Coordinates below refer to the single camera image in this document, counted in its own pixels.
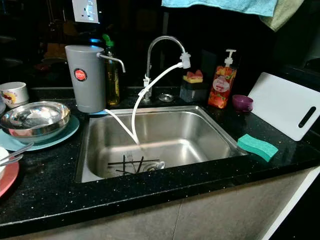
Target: wall socket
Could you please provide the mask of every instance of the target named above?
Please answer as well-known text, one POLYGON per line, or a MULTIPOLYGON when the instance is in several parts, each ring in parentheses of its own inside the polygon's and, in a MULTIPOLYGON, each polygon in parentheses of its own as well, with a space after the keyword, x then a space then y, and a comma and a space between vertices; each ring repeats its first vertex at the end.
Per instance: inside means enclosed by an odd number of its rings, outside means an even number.
POLYGON ((83 23, 99 23, 97 0, 72 0, 74 20, 83 23))

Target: stainless steel bowl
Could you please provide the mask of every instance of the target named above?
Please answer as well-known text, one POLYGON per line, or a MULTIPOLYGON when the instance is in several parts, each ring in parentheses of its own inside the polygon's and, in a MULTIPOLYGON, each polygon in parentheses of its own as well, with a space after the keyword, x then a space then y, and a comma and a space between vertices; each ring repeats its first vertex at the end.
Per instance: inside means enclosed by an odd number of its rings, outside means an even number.
POLYGON ((22 143, 43 142, 60 133, 70 119, 69 108, 54 101, 39 101, 6 112, 0 126, 22 143))

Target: dish soap bottle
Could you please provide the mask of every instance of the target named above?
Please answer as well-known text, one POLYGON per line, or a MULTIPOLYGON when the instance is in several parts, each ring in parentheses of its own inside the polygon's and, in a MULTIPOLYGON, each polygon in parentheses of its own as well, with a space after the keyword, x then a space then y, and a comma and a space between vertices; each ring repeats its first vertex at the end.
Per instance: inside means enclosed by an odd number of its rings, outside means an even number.
MULTIPOLYGON (((115 58, 114 45, 107 34, 103 34, 105 40, 105 54, 115 58)), ((109 106, 114 106, 120 102, 118 65, 113 60, 106 59, 105 61, 105 78, 106 78, 106 102, 109 106)))
POLYGON ((209 94, 208 104, 223 109, 227 106, 233 81, 236 77, 237 69, 230 67, 234 62, 232 53, 237 50, 227 49, 229 56, 224 60, 225 66, 218 66, 214 73, 213 83, 209 94))

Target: blue towel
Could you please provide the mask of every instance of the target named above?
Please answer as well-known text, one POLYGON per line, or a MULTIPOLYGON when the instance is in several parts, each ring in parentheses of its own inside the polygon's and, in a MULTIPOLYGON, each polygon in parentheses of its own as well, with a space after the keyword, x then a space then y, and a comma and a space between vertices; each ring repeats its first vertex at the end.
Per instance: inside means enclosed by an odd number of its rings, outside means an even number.
POLYGON ((272 17, 277 0, 162 0, 168 8, 188 8, 192 5, 206 5, 244 14, 272 17))

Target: cutting board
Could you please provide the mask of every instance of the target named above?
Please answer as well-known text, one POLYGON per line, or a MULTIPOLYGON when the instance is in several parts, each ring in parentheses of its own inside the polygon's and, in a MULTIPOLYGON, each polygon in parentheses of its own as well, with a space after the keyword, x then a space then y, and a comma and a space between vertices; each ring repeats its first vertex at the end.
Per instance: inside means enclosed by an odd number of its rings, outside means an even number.
POLYGON ((295 141, 320 115, 320 92, 266 72, 248 96, 253 99, 252 113, 295 141))

